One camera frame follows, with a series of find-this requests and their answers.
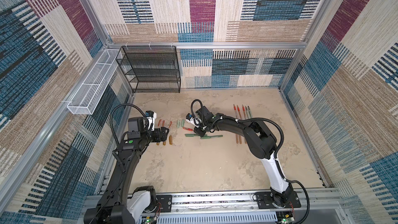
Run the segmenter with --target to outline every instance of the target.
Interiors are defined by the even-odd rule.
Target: beige table surface
[[[134,104],[144,112],[157,113],[165,126],[173,121],[168,140],[164,146],[152,143],[143,154],[134,172],[129,192],[136,187],[153,185],[157,192],[192,192],[269,189],[269,179],[261,161],[251,154],[247,144],[236,143],[234,133],[219,131],[209,135],[224,135],[222,138],[201,140],[185,137],[193,133],[177,129],[177,119],[190,112],[191,102],[200,99],[212,113],[235,116],[233,104],[248,105],[253,117],[269,118],[283,129],[285,142],[279,151],[283,171],[290,180],[299,180],[305,187],[322,187],[311,158],[282,101],[278,89],[224,89],[182,91],[181,93],[137,93]],[[193,109],[199,109],[195,103]],[[132,109],[130,117],[139,116]],[[193,127],[185,122],[185,127]],[[271,124],[267,126],[279,141],[280,134]]]

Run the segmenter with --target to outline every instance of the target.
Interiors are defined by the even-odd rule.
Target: black wire rack
[[[116,59],[135,93],[179,93],[180,67],[174,46],[122,46]]]

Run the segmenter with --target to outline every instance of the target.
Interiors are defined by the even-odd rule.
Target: white wire basket
[[[117,68],[116,57],[121,59],[119,50],[105,50],[91,69],[84,82],[68,103],[73,114],[93,114],[102,94]]]

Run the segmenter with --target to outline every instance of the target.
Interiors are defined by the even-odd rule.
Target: black mesh shelf
[[[174,46],[123,46],[117,63],[135,93],[179,93],[180,68]]]

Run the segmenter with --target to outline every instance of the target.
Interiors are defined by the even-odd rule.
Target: wire mesh basket
[[[180,92],[180,68],[174,46],[122,46],[116,61],[135,93]]]
[[[68,103],[67,108],[71,113],[93,114],[117,68],[116,57],[121,58],[119,50],[107,49],[102,53]]]

